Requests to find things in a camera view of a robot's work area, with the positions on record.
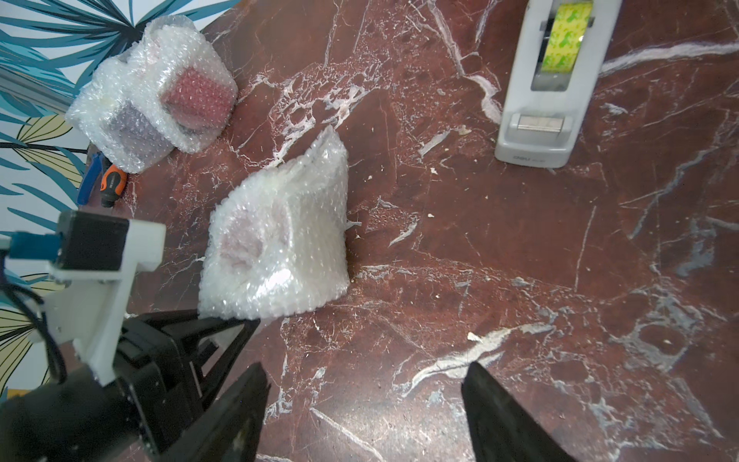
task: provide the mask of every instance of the blue pliers handle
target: blue pliers handle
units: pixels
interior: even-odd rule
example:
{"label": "blue pliers handle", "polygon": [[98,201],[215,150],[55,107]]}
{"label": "blue pliers handle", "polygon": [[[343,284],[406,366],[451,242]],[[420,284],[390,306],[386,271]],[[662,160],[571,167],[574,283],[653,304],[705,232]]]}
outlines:
{"label": "blue pliers handle", "polygon": [[93,154],[92,160],[90,161],[90,167],[88,167],[85,175],[82,177],[82,183],[77,193],[77,205],[87,205],[90,200],[90,194],[92,194],[92,188],[98,181],[100,173],[103,171],[103,153],[97,152]]}

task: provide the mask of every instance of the blue connector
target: blue connector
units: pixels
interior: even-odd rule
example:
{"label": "blue connector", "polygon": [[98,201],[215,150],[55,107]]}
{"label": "blue connector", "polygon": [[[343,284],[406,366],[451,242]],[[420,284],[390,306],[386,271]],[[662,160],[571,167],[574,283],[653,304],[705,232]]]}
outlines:
{"label": "blue connector", "polygon": [[8,257],[23,260],[56,261],[61,240],[58,234],[16,232],[10,235]]}

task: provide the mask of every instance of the yellow leaf pattern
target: yellow leaf pattern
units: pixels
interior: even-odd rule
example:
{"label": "yellow leaf pattern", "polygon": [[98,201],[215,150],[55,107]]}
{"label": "yellow leaf pattern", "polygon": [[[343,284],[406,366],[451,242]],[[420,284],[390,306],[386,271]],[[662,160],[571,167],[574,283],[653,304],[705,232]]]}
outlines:
{"label": "yellow leaf pattern", "polygon": [[30,118],[26,120],[26,123],[28,125],[23,125],[16,137],[24,143],[38,143],[58,138],[72,129],[72,126],[59,114]]}
{"label": "yellow leaf pattern", "polygon": [[[16,138],[24,143],[38,143],[39,141],[51,140],[65,135],[72,129],[59,114],[46,117],[30,118],[18,131]],[[46,149],[13,148],[13,151],[28,162],[40,163],[58,171],[68,179],[76,188],[80,187],[82,175],[77,171],[71,160],[63,153]]]}
{"label": "yellow leaf pattern", "polygon": [[[21,276],[21,279],[30,282],[45,276],[48,276],[48,274],[27,274]],[[38,295],[45,296],[51,291],[60,291],[65,286],[54,281],[37,281],[32,283],[30,287]],[[33,345],[28,340],[28,336],[32,332],[33,325],[26,316],[14,310],[0,309],[0,391],[5,389],[8,379]],[[40,384],[45,384],[47,381],[49,381],[48,369]],[[8,398],[22,395],[25,391],[8,390]]]}
{"label": "yellow leaf pattern", "polygon": [[11,310],[0,310],[0,390],[5,390],[10,375],[31,348],[28,336],[32,331],[26,316]]}

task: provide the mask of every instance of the leaf-patterned wallpaper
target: leaf-patterned wallpaper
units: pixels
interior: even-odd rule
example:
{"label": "leaf-patterned wallpaper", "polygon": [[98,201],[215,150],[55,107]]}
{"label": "leaf-patterned wallpaper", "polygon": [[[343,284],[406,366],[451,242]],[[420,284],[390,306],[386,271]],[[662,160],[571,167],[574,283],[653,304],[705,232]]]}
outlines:
{"label": "leaf-patterned wallpaper", "polygon": [[104,59],[139,41],[154,18],[203,28],[239,0],[2,0],[0,67],[75,96]]}
{"label": "leaf-patterned wallpaper", "polygon": [[[183,14],[199,28],[239,0],[0,0],[0,67],[73,98],[102,60],[138,41],[153,18]],[[0,91],[0,234],[53,232],[76,208],[88,140],[43,107]],[[63,287],[40,262],[7,262],[6,276],[40,295]],[[0,402],[48,380],[42,344],[0,295]]]}

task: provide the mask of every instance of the bubble-wrapped object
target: bubble-wrapped object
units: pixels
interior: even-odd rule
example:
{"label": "bubble-wrapped object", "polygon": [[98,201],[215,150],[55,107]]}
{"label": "bubble-wrapped object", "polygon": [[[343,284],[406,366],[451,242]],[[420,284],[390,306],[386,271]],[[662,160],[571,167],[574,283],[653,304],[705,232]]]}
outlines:
{"label": "bubble-wrapped object", "polygon": [[347,150],[326,128],[300,157],[253,173],[211,215],[202,316],[312,311],[349,286]]}
{"label": "bubble-wrapped object", "polygon": [[190,153],[215,141],[236,103],[236,82],[190,19],[150,22],[129,63],[138,82],[133,104],[164,137]]}
{"label": "bubble-wrapped object", "polygon": [[166,157],[174,146],[131,105],[134,79],[125,57],[114,56],[98,66],[66,119],[119,169],[139,173]]}

